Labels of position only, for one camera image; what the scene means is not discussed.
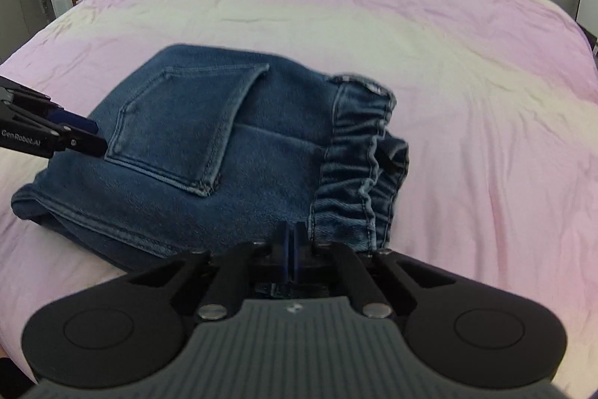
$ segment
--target pink fabric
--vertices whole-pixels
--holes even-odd
[[[2,76],[89,113],[173,43],[274,52],[393,90],[411,167],[391,247],[534,299],[569,336],[555,383],[598,388],[598,73],[575,22],[546,0],[86,0]],[[10,211],[45,165],[0,151],[0,344],[38,308],[119,275]]]

